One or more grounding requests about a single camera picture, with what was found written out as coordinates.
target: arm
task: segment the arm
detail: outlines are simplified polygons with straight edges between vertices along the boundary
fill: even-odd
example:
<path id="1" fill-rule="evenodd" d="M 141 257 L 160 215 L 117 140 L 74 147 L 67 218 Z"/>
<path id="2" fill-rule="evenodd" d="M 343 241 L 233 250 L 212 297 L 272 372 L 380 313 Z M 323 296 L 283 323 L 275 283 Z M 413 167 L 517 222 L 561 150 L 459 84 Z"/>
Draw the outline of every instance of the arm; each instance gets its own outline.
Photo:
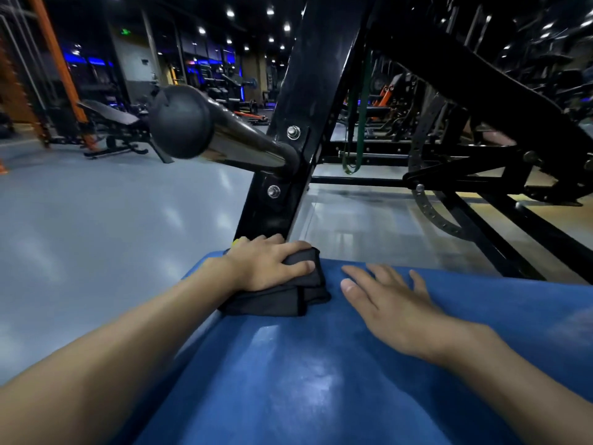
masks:
<path id="1" fill-rule="evenodd" d="M 309 248 L 276 235 L 243 238 L 187 279 L 57 350 L 0 388 L 0 443 L 104 443 L 194 330 L 234 292 L 283 284 L 315 268 L 285 266 Z"/>
<path id="2" fill-rule="evenodd" d="M 456 374 L 525 443 L 593 443 L 593 404 L 532 366 L 488 326 L 442 313 L 416 272 L 410 272 L 411 291 L 392 268 L 368 269 L 374 278 L 344 267 L 356 282 L 343 280 L 342 291 L 377 338 Z"/>

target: person's right arm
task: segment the person's right arm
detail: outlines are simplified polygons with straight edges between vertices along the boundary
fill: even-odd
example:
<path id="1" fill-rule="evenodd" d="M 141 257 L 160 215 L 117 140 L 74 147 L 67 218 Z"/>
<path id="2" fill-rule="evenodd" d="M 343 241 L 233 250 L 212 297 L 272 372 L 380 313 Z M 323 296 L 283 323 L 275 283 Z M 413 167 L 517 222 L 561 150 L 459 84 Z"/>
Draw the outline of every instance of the person's right arm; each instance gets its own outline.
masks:
<path id="1" fill-rule="evenodd" d="M 412 271 L 411 291 L 386 265 L 345 266 L 342 291 L 379 340 L 465 381 L 527 444 L 593 444 L 593 404 L 514 352 L 488 326 L 449 317 Z"/>

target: person's left arm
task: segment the person's left arm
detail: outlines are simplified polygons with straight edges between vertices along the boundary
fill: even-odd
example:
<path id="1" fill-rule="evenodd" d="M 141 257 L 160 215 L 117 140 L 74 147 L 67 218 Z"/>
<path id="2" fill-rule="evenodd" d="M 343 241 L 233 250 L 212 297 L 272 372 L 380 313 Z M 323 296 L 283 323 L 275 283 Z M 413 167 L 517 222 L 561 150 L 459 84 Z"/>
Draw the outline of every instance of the person's left arm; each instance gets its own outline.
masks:
<path id="1" fill-rule="evenodd" d="M 280 235 L 242 238 L 167 292 L 30 367 L 0 388 L 0 443 L 105 443 L 210 314 L 237 291 L 311 273 L 311 261 L 282 264 L 310 246 Z"/>

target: hand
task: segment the hand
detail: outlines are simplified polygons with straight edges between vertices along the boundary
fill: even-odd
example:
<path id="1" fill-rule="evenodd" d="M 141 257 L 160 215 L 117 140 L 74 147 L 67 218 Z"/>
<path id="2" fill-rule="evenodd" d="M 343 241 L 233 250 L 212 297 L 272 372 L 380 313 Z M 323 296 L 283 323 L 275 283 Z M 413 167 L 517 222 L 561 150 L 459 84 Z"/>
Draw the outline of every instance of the hand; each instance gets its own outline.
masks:
<path id="1" fill-rule="evenodd" d="M 443 365 L 449 346 L 455 343 L 462 321 L 444 314 L 435 306 L 426 283 L 414 270 L 411 291 L 403 278 L 387 265 L 368 264 L 365 270 L 344 266 L 342 270 L 356 281 L 340 284 L 350 304 L 358 311 L 368 329 L 395 350 Z"/>
<path id="2" fill-rule="evenodd" d="M 280 234 L 269 239 L 263 235 L 254 240 L 241 237 L 220 259 L 232 263 L 237 290 L 256 292 L 284 284 L 315 270 L 313 261 L 303 261 L 294 265 L 282 263 L 291 254 L 308 248 L 311 248 L 311 244 L 301 240 L 285 243 Z"/>

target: forearm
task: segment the forearm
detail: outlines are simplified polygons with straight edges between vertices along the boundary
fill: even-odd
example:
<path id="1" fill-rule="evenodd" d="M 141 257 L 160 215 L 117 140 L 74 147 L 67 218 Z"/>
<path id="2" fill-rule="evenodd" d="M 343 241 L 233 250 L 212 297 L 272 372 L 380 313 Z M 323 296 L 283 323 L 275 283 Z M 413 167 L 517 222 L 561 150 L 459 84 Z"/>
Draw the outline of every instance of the forearm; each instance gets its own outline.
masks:
<path id="1" fill-rule="evenodd" d="M 443 365 L 528 444 L 593 443 L 593 405 L 515 353 L 492 329 L 463 323 Z"/>
<path id="2" fill-rule="evenodd" d="M 220 265 L 224 261 L 215 263 L 217 270 Z M 193 331 L 234 291 L 233 279 L 212 267 L 207 262 L 1 388 L 0 443 L 107 441 Z"/>

